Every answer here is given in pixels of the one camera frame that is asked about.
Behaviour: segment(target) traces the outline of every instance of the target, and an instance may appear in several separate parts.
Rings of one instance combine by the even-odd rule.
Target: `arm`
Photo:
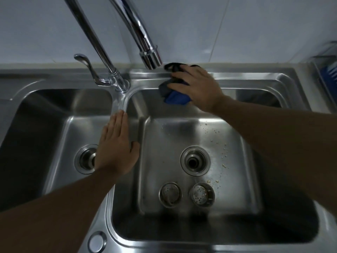
[[[2,251],[77,252],[104,197],[138,156],[120,111],[103,128],[92,175],[0,214]]]
[[[226,120],[275,167],[337,216],[337,116],[243,103],[223,95],[198,67],[172,75],[190,86],[170,84],[205,112]]]

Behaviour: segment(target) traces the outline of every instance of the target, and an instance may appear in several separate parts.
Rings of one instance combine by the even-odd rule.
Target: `cleaning cloth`
[[[182,68],[180,68],[180,65],[185,65],[185,64],[169,63],[164,66],[164,69],[168,72],[185,72]],[[164,98],[164,102],[166,104],[186,105],[188,102],[191,101],[191,98],[187,96],[186,94],[182,94],[178,91],[172,90],[169,87],[167,87],[167,85],[170,83],[181,83],[181,84],[188,85],[188,83],[185,82],[184,80],[180,78],[175,78],[175,77],[159,85],[160,95]]]

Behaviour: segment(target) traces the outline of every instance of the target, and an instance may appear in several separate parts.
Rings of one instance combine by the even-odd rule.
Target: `stainless steel sink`
[[[26,96],[0,148],[0,211],[83,178],[74,157],[98,143],[111,106],[103,89],[46,89]]]
[[[309,110],[292,69],[208,72],[239,101]],[[334,218],[230,125],[193,105],[163,103],[158,85],[170,77],[163,70],[121,70],[130,82],[125,94],[95,85],[85,70],[30,73],[0,84],[0,210],[90,175],[102,127],[124,109],[140,158],[103,200],[79,252],[88,253],[91,235],[102,233],[104,252],[337,249]],[[207,207],[192,201],[197,183],[214,191]],[[161,188],[177,189],[178,200],[165,204]]]
[[[281,107],[268,91],[223,92],[239,101]],[[127,112],[132,140],[141,143],[141,156],[133,172],[115,187],[112,223],[121,237],[270,244],[309,242],[317,234],[313,201],[252,151],[222,119],[193,105],[167,105],[156,89],[135,93]],[[183,170],[182,153],[190,147],[204,149],[209,158],[186,156],[190,158],[186,165],[193,171],[196,162],[200,166],[209,162],[206,174]],[[166,208],[158,200],[160,188],[167,182],[175,182],[182,191],[175,208]],[[208,183],[215,192],[211,207],[196,206],[189,196],[199,182]]]

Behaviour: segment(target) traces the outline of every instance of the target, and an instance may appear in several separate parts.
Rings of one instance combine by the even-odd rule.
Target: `large sink basin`
[[[264,90],[223,92],[240,101],[281,107]],[[135,93],[127,112],[132,140],[141,143],[141,156],[133,172],[115,187],[112,223],[121,237],[270,244],[309,242],[317,234],[313,201],[222,119],[193,105],[164,104],[155,89]],[[209,155],[209,170],[201,176],[188,174],[181,165],[183,151],[194,146]],[[167,182],[176,183],[182,191],[175,208],[164,207],[158,198]],[[198,182],[213,187],[211,207],[192,202],[189,191]]]
[[[98,143],[111,107],[103,89],[46,89],[26,96],[0,148],[0,211],[83,178],[75,155]]]

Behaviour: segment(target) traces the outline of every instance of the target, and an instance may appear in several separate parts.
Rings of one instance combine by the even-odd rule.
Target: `round metal button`
[[[94,232],[88,240],[88,249],[91,253],[101,253],[107,245],[107,236],[102,231]]]

